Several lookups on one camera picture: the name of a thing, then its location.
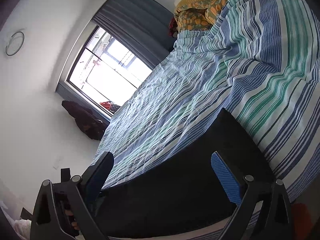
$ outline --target bed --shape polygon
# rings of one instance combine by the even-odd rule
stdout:
[[[191,144],[201,147],[197,141],[225,108],[294,201],[319,172],[319,35],[304,0],[228,0],[211,30],[181,32],[112,118],[93,161],[114,154],[103,188],[128,184]],[[214,239],[227,220],[170,238]]]

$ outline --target blue gripper pad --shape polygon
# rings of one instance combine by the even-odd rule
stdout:
[[[214,170],[214,173],[217,175],[224,191],[226,192],[228,199],[240,205],[242,199],[240,196],[240,185],[233,177],[229,168],[217,155],[217,152],[214,152],[211,156],[211,167]]]

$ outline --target bedspread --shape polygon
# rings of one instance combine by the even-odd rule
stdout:
[[[304,0],[228,0],[211,30],[181,32],[111,119],[95,156],[115,156],[104,187],[169,159],[224,107],[294,200],[319,171],[319,31]]]

